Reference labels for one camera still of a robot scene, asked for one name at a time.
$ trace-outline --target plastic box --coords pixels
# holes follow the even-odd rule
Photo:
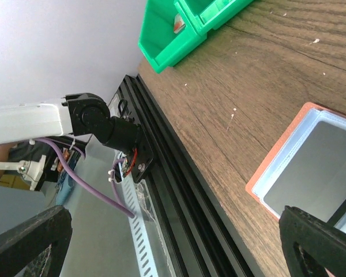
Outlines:
[[[210,29],[218,29],[252,0],[148,0],[138,46],[153,69],[160,73],[194,50]],[[178,34],[174,18],[186,26]]]

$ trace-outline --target red wire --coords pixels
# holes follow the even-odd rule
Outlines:
[[[129,169],[127,170],[125,174],[125,177],[127,177],[127,175],[130,174],[130,172],[132,171],[134,163],[136,162],[136,158],[137,158],[137,148],[134,149],[133,160],[132,160],[131,166],[129,167]]]

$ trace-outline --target wooden table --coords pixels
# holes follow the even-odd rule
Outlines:
[[[346,113],[346,0],[255,1],[174,68],[139,71],[264,274],[287,276],[245,184],[304,103]]]

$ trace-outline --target bolt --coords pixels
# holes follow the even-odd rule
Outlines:
[[[143,172],[145,170],[145,164],[144,163],[139,164],[138,170],[140,170],[140,172]]]

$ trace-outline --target orange border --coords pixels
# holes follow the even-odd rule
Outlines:
[[[282,136],[278,139],[278,141],[275,143],[275,145],[272,147],[272,149],[269,151],[265,159],[260,164],[259,168],[255,171],[254,175],[251,177],[249,182],[246,184],[246,191],[256,200],[258,201],[270,214],[272,214],[261,202],[260,198],[256,196],[252,189],[256,182],[259,180],[261,175],[264,173],[264,171],[268,168],[269,164],[272,162],[272,160],[275,158],[279,150],[282,148],[282,146],[285,144],[285,142],[288,140],[290,135],[294,132],[296,127],[300,124],[301,120],[306,116],[306,114],[310,111],[310,109],[316,108],[318,110],[326,110],[331,111],[328,108],[319,106],[317,104],[314,104],[312,102],[307,102],[302,106],[301,110],[298,112],[297,116],[292,120],[291,124],[287,127],[286,131],[282,134]]]

